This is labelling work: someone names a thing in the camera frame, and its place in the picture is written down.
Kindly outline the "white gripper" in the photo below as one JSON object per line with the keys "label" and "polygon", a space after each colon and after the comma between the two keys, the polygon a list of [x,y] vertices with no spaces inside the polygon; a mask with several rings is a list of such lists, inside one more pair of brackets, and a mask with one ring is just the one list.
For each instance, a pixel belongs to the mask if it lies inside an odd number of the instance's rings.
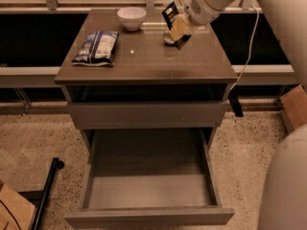
{"label": "white gripper", "polygon": [[188,40],[191,36],[192,24],[206,25],[215,20],[222,10],[215,8],[209,0],[186,0],[185,12],[175,17],[169,31],[169,36],[174,42]]}

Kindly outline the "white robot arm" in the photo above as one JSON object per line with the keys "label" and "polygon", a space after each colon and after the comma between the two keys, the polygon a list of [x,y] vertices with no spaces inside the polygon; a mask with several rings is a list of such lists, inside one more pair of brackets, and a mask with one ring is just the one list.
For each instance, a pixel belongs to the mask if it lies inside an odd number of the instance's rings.
{"label": "white robot arm", "polygon": [[[171,30],[179,39],[216,19],[235,0],[185,0]],[[265,84],[307,82],[307,0],[257,0],[292,71],[274,65]],[[307,230],[307,126],[292,131],[275,149],[262,191],[257,230]]]}

